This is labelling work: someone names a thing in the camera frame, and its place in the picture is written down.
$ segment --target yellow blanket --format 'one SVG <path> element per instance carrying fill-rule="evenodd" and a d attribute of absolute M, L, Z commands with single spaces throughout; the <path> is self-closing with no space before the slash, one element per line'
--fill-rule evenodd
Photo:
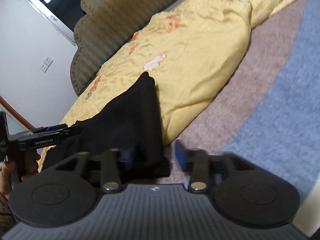
<path fill-rule="evenodd" d="M 201 113 L 243 58 L 252 28 L 293 0 L 187 0 L 135 33 L 61 123 L 93 117 L 148 71 L 156 81 L 164 143 Z"/>

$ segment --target person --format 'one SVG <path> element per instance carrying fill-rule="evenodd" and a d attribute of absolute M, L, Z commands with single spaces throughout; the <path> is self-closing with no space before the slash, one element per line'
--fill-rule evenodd
<path fill-rule="evenodd" d="M 22 181 L 31 178 L 38 172 L 39 165 L 37 163 L 41 156 L 35 150 L 27 150 L 25 152 L 26 174 L 22 176 Z M 9 198 L 12 192 L 10 181 L 10 173 L 16 167 L 15 161 L 1 163 L 0 170 L 0 236 L 6 233 L 15 225 L 15 219 L 9 207 Z"/>

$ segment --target headboard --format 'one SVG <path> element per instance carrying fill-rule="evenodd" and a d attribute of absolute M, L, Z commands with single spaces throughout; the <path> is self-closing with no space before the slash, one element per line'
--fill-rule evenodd
<path fill-rule="evenodd" d="M 157 12 L 177 0 L 81 0 L 86 13 L 74 29 L 78 50 L 70 77 L 79 96 L 111 58 Z"/>

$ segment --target human hand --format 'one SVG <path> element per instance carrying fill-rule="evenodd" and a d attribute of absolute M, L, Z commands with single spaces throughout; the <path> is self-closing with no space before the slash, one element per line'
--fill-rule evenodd
<path fill-rule="evenodd" d="M 26 174 L 21 177 L 22 181 L 31 178 L 38 173 L 39 165 L 37 163 L 41 156 L 35 151 L 27 150 L 25 152 Z M 12 191 L 10 173 L 14 171 L 16 163 L 14 160 L 3 163 L 0 172 L 0 193 L 6 198 L 10 198 Z"/>

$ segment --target window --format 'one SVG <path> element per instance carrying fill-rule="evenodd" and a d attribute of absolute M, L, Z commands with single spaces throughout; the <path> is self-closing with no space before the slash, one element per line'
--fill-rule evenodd
<path fill-rule="evenodd" d="M 75 45 L 73 30 L 85 14 L 80 7 L 81 0 L 28 0 L 51 24 Z"/>

